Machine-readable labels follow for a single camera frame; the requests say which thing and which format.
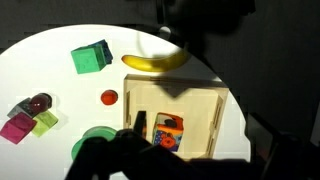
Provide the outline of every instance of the green cup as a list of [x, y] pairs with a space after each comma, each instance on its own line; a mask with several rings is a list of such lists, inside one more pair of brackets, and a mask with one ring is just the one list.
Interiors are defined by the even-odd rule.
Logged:
[[104, 137], [106, 140], [111, 141], [115, 137], [116, 133], [117, 131], [115, 129], [107, 126], [96, 126], [87, 130], [83, 134], [82, 138], [78, 142], [76, 142], [76, 144], [72, 147], [72, 151], [71, 151], [72, 160], [74, 160], [77, 157], [78, 152], [82, 146], [82, 143], [86, 139], [91, 137]]

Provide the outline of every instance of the round table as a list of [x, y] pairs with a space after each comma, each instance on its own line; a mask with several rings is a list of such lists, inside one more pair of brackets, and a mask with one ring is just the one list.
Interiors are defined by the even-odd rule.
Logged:
[[[113, 55], [100, 72], [77, 74], [70, 52], [105, 39]], [[123, 79], [127, 74], [157, 76], [135, 70], [121, 61], [125, 54], [168, 55], [179, 48], [150, 34], [116, 26], [77, 25], [44, 31], [26, 38], [0, 55], [0, 127], [21, 100], [40, 92], [52, 95], [50, 111], [59, 122], [40, 138], [29, 133], [18, 145], [0, 137], [0, 174], [4, 179], [64, 179], [72, 164], [72, 146], [94, 126], [123, 128]], [[195, 57], [167, 73], [170, 77], [221, 81]], [[100, 95], [119, 94], [105, 106]], [[214, 151], [215, 159], [250, 161], [250, 142], [244, 135], [244, 116], [229, 92]], [[123, 177], [121, 173], [112, 177]]]

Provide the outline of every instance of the green block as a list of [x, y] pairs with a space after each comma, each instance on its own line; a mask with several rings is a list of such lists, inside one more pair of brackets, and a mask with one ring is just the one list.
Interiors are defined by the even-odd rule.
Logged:
[[37, 137], [42, 136], [58, 122], [58, 118], [55, 117], [50, 111], [45, 111], [38, 114], [33, 118], [33, 120], [37, 121], [37, 124], [32, 129], [32, 133]]
[[101, 45], [80, 47], [71, 56], [78, 74], [98, 72], [107, 65]]

